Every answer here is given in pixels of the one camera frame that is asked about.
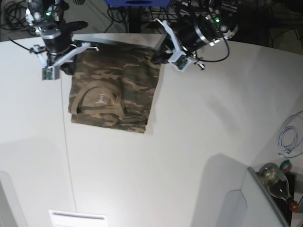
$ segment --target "camouflage t-shirt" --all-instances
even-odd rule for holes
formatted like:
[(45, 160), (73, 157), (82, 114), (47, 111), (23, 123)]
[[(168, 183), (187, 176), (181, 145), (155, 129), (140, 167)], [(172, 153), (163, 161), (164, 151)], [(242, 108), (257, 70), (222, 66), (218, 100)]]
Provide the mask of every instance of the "camouflage t-shirt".
[(72, 77), (71, 121), (145, 132), (160, 66), (153, 50), (131, 44), (96, 44), (77, 56)]

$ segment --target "white tabletop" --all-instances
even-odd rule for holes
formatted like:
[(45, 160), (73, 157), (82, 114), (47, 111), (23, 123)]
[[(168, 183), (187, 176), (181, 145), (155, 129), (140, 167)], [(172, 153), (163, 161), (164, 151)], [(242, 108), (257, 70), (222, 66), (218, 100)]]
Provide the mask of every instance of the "white tabletop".
[[(110, 37), (152, 47), (160, 40), (158, 35), (114, 36), (75, 37), (91, 41)], [(20, 40), (26, 46), (37, 42), (40, 39)], [(215, 226), (225, 194), (241, 188), (247, 166), (279, 159), (276, 132), (290, 113), (303, 109), (302, 56), (250, 44), (229, 45), (230, 57), (206, 64), (205, 71), (192, 65), (181, 73), (162, 65), (147, 131), (139, 134), (71, 123), (67, 111), (71, 77), (62, 74), (61, 80), (41, 81), (35, 56), (0, 43), (7, 56), (1, 69), (10, 75), (2, 76), (0, 83), (7, 110), (0, 116), (5, 129), (0, 146), (6, 146), (0, 157), (9, 160), (0, 163), (0, 170), (11, 173), (16, 182), (29, 225), (50, 227), (45, 210), (53, 209), (105, 214), (109, 227)], [(225, 51), (221, 43), (200, 55), (215, 60)], [(59, 168), (53, 171), (58, 174), (38, 176), (39, 166), (26, 176), (16, 170), (29, 169), (24, 158), (33, 165), (43, 161), (39, 149), (44, 148), (25, 148), (18, 159), (18, 152), (8, 156), (16, 147), (9, 145), (36, 138), (44, 139), (40, 145), (47, 140), (56, 146), (57, 151), (46, 151), (46, 157), (57, 163)], [(301, 159), (293, 162), (300, 166)], [(27, 177), (47, 179), (38, 192), (25, 192)], [(35, 202), (30, 208), (35, 192), (43, 198), (52, 191), (51, 201)], [(36, 220), (35, 212), (43, 218)]]

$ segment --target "white vent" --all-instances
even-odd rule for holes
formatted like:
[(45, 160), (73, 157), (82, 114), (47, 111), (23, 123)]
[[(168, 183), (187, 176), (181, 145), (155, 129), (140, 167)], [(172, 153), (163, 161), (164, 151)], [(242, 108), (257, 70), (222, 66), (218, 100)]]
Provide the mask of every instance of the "white vent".
[(107, 227), (107, 216), (50, 210), (55, 227)]

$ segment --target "glass bottle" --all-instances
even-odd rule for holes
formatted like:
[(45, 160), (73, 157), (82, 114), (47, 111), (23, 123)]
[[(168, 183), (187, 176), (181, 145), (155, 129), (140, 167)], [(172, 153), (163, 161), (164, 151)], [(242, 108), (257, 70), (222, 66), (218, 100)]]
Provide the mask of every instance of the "glass bottle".
[(289, 194), (289, 183), (285, 174), (274, 163), (268, 163), (259, 170), (259, 176), (268, 192), (279, 199), (283, 199), (289, 209), (295, 212), (299, 206)]

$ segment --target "red bottle cap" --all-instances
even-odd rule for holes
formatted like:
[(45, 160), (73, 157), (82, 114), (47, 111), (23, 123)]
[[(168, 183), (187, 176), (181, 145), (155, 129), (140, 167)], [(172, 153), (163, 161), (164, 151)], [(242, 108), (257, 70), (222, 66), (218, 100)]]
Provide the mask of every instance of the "red bottle cap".
[(296, 201), (294, 201), (292, 204), (290, 204), (289, 208), (292, 212), (295, 212), (299, 208), (299, 205)]

